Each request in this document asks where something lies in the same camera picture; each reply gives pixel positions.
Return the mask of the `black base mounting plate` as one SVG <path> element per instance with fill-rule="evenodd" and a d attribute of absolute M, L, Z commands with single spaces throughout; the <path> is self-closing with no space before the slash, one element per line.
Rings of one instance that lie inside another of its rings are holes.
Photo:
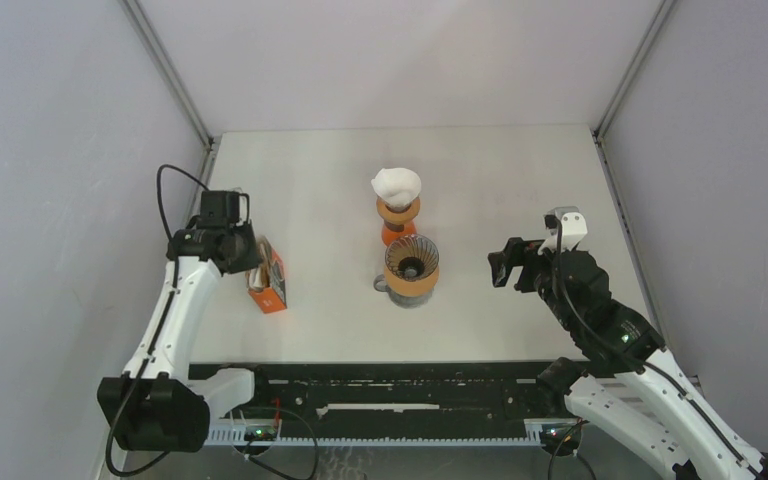
<path fill-rule="evenodd" d="M 282 424 L 286 441 L 322 443 L 525 441 L 533 424 L 574 420 L 541 391 L 546 361 L 262 363 L 252 400 L 222 415 L 237 426 Z"/>

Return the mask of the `grey ribbed glass dripper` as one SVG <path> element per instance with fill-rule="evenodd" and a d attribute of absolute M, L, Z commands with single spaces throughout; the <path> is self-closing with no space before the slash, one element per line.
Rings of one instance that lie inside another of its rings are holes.
<path fill-rule="evenodd" d="M 397 238 L 387 247 L 386 270 L 397 278 L 415 281 L 430 276 L 439 266 L 439 251 L 428 237 L 410 234 Z"/>

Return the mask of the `aluminium frame rail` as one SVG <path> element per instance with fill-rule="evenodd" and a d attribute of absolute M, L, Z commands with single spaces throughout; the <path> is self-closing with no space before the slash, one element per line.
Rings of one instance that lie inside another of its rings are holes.
<path fill-rule="evenodd" d="M 120 0 L 119 4 L 200 144 L 210 151 L 213 137 L 142 2 Z"/>

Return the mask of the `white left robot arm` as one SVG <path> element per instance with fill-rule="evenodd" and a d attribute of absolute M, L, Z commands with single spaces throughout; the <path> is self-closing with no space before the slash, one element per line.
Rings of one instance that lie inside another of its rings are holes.
<path fill-rule="evenodd" d="M 251 223 L 181 229 L 166 256 L 160 296 L 135 353 L 97 390 L 112 440 L 125 451 L 196 452 L 214 420 L 236 407 L 258 417 L 273 401 L 271 388 L 245 368 L 224 368 L 205 380 L 189 376 L 196 335 L 220 280 L 261 262 Z"/>

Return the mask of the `brown paper filters stack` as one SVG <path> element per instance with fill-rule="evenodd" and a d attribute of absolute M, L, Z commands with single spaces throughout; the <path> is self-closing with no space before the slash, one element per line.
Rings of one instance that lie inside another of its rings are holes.
<path fill-rule="evenodd" d="M 260 256 L 260 263 L 249 272 L 247 282 L 250 290 L 262 292 L 270 286 L 272 247 L 265 237 L 261 237 L 257 240 L 257 250 Z"/>

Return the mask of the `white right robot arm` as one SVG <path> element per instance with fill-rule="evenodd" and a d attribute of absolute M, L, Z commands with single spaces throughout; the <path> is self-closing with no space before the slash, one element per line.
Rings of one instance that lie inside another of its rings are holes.
<path fill-rule="evenodd" d="M 496 288 L 520 268 L 515 289 L 537 294 L 592 366 L 649 410 L 641 414 L 586 368 L 560 357 L 536 381 L 544 412 L 569 412 L 597 426 L 665 479 L 768 479 L 768 452 L 743 440 L 714 411 L 654 327 L 613 298 L 608 273 L 589 252 L 514 237 L 488 261 Z"/>

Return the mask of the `orange glass carafe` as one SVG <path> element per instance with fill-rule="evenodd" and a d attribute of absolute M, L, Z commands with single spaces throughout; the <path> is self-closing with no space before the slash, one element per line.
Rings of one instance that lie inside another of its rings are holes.
<path fill-rule="evenodd" d="M 389 246 L 397 239 L 416 234 L 417 229 L 413 221 L 406 224 L 392 224 L 384 222 L 381 229 L 381 240 L 385 246 Z"/>

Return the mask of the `orange coffee filter box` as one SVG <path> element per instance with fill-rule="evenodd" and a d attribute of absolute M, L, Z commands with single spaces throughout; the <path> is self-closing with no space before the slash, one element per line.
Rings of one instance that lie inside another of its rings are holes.
<path fill-rule="evenodd" d="M 287 309 L 288 302 L 283 260 L 273 247 L 272 263 L 270 269 L 270 286 L 264 289 L 262 292 L 255 292 L 248 288 L 247 282 L 247 293 L 258 306 L 260 311 L 264 314 L 277 313 Z"/>

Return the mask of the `white paper coffee filter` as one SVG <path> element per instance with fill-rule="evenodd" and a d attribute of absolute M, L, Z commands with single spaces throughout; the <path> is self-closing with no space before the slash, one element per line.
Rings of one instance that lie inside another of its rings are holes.
<path fill-rule="evenodd" d="M 419 175 L 407 168 L 382 168 L 370 181 L 375 194 L 391 209 L 406 209 L 422 189 Z"/>

